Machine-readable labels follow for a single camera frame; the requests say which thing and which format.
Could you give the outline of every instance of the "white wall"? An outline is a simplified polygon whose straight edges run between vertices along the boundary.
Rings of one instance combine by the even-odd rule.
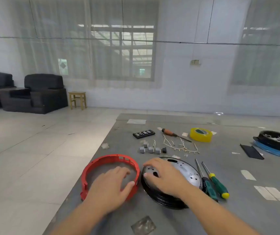
[[[250,1],[215,0],[210,24],[213,0],[162,0],[158,40],[206,42],[209,34],[209,43],[238,43]],[[157,43],[155,74],[162,75],[159,88],[86,87],[88,105],[280,116],[280,93],[228,94],[237,49],[236,45]],[[201,66],[190,66],[191,59],[200,59]],[[0,39],[0,71],[12,73],[16,85],[23,86],[15,40]]]

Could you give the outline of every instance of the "yellow tape roll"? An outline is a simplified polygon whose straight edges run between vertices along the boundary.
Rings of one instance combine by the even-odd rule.
[[[190,130],[190,138],[199,142],[211,142],[212,132],[203,128],[192,128]]]

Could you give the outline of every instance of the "right hand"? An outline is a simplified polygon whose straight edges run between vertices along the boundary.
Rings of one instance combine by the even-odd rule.
[[[151,173],[145,173],[144,177],[165,194],[180,198],[183,189],[191,185],[179,170],[161,158],[153,158],[143,166],[153,166],[158,170],[159,177]]]

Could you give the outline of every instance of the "screwdriver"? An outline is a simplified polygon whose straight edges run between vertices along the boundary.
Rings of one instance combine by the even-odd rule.
[[[164,133],[164,134],[167,134],[167,135],[170,135],[170,136],[175,136],[175,137],[179,137],[179,138],[182,138],[182,139],[184,139],[184,140],[187,140],[188,142],[191,142],[190,140],[188,140],[188,139],[186,139],[186,138],[183,138],[183,137],[180,137],[180,136],[178,136],[177,134],[175,134],[175,133],[173,133],[172,131],[170,131],[170,130],[168,130],[168,129],[162,129],[162,132]]]
[[[226,187],[216,178],[214,173],[210,173],[208,168],[205,166],[204,162],[202,162],[202,165],[203,165],[206,173],[209,175],[209,178],[211,178],[212,182],[214,183],[220,196],[224,199],[228,199],[229,193],[228,193],[228,190],[226,189]]]
[[[199,174],[200,174],[200,176],[202,178],[202,182],[203,182],[202,191],[204,193],[206,193],[209,197],[211,197],[213,200],[218,202],[218,199],[217,199],[217,196],[216,196],[216,192],[213,189],[210,180],[207,177],[203,176],[202,170],[200,168],[200,165],[199,165],[197,159],[195,159],[195,163],[197,164],[197,168],[198,168]]]

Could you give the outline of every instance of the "curtain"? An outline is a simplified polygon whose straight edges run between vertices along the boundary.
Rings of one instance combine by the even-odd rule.
[[[24,72],[62,75],[68,90],[158,88],[159,0],[15,0],[37,39],[19,39]],[[25,36],[23,28],[17,36]]]
[[[280,0],[251,1],[240,43],[280,45]],[[280,92],[280,46],[239,46],[231,84],[234,93]]]

